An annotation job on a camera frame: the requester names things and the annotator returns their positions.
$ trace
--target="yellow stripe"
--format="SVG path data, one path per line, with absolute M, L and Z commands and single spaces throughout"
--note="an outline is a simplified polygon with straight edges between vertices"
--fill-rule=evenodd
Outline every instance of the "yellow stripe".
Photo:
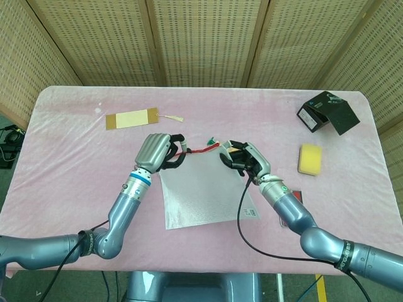
M 316 274 L 315 275 L 315 278 L 318 280 L 318 278 L 320 277 L 321 275 L 318 275 L 318 274 Z M 321 280 L 319 280 L 317 283 L 316 283 L 316 288 L 317 288 L 317 299 L 318 299 L 318 301 L 319 302 L 327 302 L 327 299 L 326 299 L 326 291 L 325 291 L 325 277 L 323 276 L 322 278 L 321 278 Z

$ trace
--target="table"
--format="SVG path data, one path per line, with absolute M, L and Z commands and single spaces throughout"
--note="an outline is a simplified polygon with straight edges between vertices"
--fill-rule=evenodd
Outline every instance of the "table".
M 296 112 L 320 91 L 166 87 L 46 88 L 38 97 L 10 189 L 0 234 L 44 237 L 77 233 L 105 221 L 139 148 L 150 133 L 182 133 L 190 148 L 211 137 L 252 142 L 272 173 L 292 189 L 318 225 L 331 233 L 403 254 L 403 226 L 368 101 L 360 92 L 332 91 L 361 123 L 339 136 L 331 125 L 311 133 Z M 105 130 L 105 115 L 157 106 L 159 123 Z M 323 147 L 322 173 L 297 172 L 299 146 Z M 275 254 L 304 257 L 299 236 L 282 228 L 258 189 L 249 189 L 261 220 L 242 221 L 246 237 Z M 331 266 L 257 254 L 236 222 L 165 230 L 161 182 L 153 185 L 130 225 L 118 257 L 80 258 L 64 269 L 111 271 L 337 274 Z M 9 269 L 18 269 L 10 264 Z

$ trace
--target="red wire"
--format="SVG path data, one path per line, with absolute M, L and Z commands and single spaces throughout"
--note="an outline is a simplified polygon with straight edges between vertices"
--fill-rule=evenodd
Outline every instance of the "red wire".
M 211 149 L 217 148 L 219 145 L 220 145 L 220 143 L 215 143 L 215 144 L 213 144 L 211 146 L 208 146 L 207 148 L 204 148 L 204 149 L 192 150 L 190 154 L 204 153 L 204 152 L 210 151 Z

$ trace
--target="yellow sponge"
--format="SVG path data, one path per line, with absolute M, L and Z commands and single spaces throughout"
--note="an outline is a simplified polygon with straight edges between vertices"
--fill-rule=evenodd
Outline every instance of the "yellow sponge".
M 305 143 L 300 149 L 299 173 L 318 175 L 321 173 L 322 148 Z

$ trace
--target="floor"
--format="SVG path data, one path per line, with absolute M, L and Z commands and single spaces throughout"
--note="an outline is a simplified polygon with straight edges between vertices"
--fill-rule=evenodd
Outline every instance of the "floor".
M 11 123 L 0 116 L 0 128 Z M 3 206 L 9 183 L 13 176 L 15 164 L 11 170 L 0 169 L 0 208 Z M 53 271 L 20 271 L 13 278 L 7 279 L 3 288 L 3 296 L 8 302 L 36 302 L 45 291 Z M 116 301 L 116 280 L 114 272 L 107 272 L 106 279 L 110 288 L 110 301 Z M 120 297 L 126 290 L 127 272 L 119 272 Z M 325 276 L 327 301 L 365 301 L 364 296 L 355 283 L 345 276 Z M 359 278 L 372 301 L 403 301 L 403 294 Z M 277 300 L 276 275 L 262 274 L 262 294 L 264 302 Z M 283 275 L 285 301 L 296 301 L 298 297 L 315 281 L 314 275 Z M 46 301 L 107 301 L 106 287 L 100 272 L 63 270 L 56 280 Z M 318 301 L 316 287 L 306 296 L 304 301 Z

